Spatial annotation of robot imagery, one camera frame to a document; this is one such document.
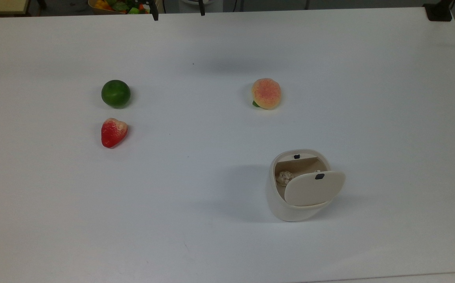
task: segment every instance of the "container lid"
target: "container lid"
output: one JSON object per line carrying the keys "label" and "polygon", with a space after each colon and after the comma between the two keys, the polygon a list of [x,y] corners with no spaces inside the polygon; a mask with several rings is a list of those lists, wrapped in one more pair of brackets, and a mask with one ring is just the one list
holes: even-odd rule
{"label": "container lid", "polygon": [[325,171],[303,174],[292,179],[285,189],[285,202],[291,206],[312,206],[330,201],[343,187],[343,172]]}

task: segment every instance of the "green lime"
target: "green lime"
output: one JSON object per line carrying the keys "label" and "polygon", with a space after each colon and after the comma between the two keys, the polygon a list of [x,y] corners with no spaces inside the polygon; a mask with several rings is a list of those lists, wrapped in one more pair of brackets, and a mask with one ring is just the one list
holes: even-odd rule
{"label": "green lime", "polygon": [[101,89],[101,99],[114,108],[123,108],[130,100],[130,96],[129,86],[118,79],[107,82]]}

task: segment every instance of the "floor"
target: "floor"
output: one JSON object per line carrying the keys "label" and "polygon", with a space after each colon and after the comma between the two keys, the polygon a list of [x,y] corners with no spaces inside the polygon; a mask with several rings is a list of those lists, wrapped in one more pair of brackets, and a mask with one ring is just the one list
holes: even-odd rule
{"label": "floor", "polygon": [[[164,0],[168,13],[179,13],[180,0]],[[242,0],[223,0],[224,11],[240,11]],[[304,9],[306,0],[245,0],[244,11],[279,11]],[[436,0],[312,0],[310,9],[355,9],[370,7],[421,7]],[[46,0],[47,9],[40,11],[37,0],[31,0],[33,16],[92,15],[87,0]],[[452,9],[455,18],[455,5]]]}

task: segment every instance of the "table surface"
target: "table surface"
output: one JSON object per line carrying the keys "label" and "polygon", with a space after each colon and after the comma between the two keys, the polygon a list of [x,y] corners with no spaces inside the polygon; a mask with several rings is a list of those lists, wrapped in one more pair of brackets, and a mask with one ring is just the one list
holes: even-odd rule
{"label": "table surface", "polygon": [[[251,84],[280,83],[278,108]],[[132,89],[125,109],[103,84]],[[115,149],[107,118],[130,126]],[[282,222],[269,166],[346,174]],[[422,8],[0,18],[0,283],[455,272],[455,22]]]}
{"label": "table surface", "polygon": [[455,274],[427,274],[368,279],[329,281],[330,283],[455,283]]}
{"label": "table surface", "polygon": [[0,0],[0,14],[24,14],[30,0]]}

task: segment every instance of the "red strawberry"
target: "red strawberry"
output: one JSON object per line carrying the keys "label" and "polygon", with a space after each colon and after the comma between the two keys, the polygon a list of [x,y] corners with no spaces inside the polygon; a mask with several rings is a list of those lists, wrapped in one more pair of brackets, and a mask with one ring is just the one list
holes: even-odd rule
{"label": "red strawberry", "polygon": [[101,143],[104,147],[114,147],[128,134],[128,125],[114,118],[105,120],[101,126]]}

